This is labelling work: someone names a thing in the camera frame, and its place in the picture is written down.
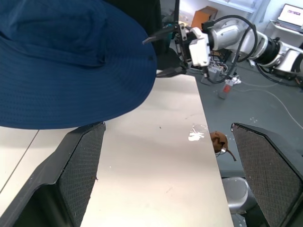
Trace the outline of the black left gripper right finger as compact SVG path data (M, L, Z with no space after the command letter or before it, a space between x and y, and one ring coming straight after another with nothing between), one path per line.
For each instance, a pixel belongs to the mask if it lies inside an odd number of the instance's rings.
M233 123L245 178L269 227L303 225L303 157L279 134Z

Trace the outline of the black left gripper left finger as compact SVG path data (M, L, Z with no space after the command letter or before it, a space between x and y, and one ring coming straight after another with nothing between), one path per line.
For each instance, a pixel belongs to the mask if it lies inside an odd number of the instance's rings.
M94 183L106 125L78 127L31 174L0 218L2 227L79 227Z

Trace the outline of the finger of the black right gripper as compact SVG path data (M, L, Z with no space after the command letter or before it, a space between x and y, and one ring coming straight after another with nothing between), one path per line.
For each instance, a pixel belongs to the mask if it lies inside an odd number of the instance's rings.
M175 31L176 31L175 25L167 25L162 29L160 29L159 31L157 31L156 33L149 36L148 38L146 38L145 40L143 40L142 44L147 44L162 39L164 39L165 41L170 41Z
M185 74L187 70L183 67L177 67L177 68L168 68L165 69L159 73L157 73L157 78L171 78L180 74Z

